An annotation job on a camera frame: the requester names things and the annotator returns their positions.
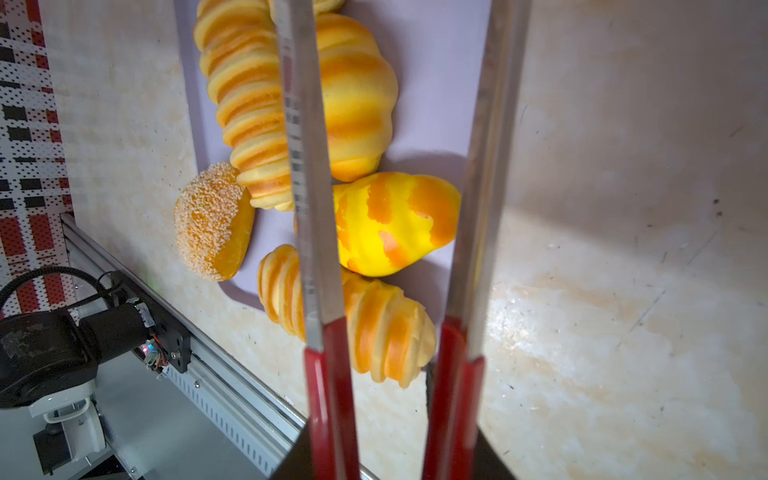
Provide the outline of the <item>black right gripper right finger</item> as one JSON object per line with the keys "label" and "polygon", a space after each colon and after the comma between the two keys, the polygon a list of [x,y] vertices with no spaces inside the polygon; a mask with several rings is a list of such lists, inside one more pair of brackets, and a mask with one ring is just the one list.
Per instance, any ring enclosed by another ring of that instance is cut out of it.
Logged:
{"label": "black right gripper right finger", "polygon": [[481,429],[477,430],[473,457],[473,479],[516,480],[516,476],[505,465]]}

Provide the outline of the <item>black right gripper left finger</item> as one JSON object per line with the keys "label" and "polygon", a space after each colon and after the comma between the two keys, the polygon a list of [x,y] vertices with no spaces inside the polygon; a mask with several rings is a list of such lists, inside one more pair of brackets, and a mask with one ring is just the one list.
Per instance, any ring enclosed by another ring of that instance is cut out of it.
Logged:
{"label": "black right gripper left finger", "polygon": [[314,469],[309,424],[305,424],[270,480],[313,480]]}

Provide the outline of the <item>red-handled steel tongs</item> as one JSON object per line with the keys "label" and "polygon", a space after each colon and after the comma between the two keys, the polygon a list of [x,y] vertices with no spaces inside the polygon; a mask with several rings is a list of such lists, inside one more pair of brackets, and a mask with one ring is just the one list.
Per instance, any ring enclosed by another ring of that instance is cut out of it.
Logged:
{"label": "red-handled steel tongs", "polygon": [[[298,234],[292,293],[306,339],[310,413],[299,440],[313,475],[360,476],[353,371],[408,384],[432,364],[423,477],[508,479],[477,416],[529,3],[491,5],[462,193],[436,177],[400,173],[333,186],[313,8],[279,1],[275,9]],[[405,312],[400,291],[381,278],[445,245],[454,253],[445,319],[434,329]]]}

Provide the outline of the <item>short round ribbed bread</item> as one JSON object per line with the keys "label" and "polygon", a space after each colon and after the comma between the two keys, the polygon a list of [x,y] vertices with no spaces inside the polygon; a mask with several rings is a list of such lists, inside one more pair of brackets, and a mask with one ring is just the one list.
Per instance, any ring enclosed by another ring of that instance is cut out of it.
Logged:
{"label": "short round ribbed bread", "polygon": [[351,182],[375,172],[392,142],[398,82],[360,22],[326,13],[315,25],[331,174]]}

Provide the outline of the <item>long ribbed fake bread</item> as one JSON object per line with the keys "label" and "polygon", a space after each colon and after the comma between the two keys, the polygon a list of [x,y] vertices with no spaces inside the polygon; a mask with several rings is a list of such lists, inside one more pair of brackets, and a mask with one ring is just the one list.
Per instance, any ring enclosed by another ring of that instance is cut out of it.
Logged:
{"label": "long ribbed fake bread", "polygon": [[[336,12],[342,8],[345,0],[313,0],[312,7],[315,15],[323,13]],[[270,15],[274,22],[277,22],[276,0],[268,0]]]}

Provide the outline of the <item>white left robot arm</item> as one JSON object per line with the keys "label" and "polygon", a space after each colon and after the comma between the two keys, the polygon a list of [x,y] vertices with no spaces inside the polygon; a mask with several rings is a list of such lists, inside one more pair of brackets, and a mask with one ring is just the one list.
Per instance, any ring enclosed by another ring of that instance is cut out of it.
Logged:
{"label": "white left robot arm", "polygon": [[191,360],[189,329],[121,271],[106,273],[110,283],[103,285],[76,268],[41,267],[10,281],[1,300],[54,274],[80,279],[94,292],[63,307],[1,322],[1,407],[26,408],[44,419],[33,440],[45,475],[105,449],[94,398],[100,365],[132,352],[155,373],[169,367],[184,373]]}

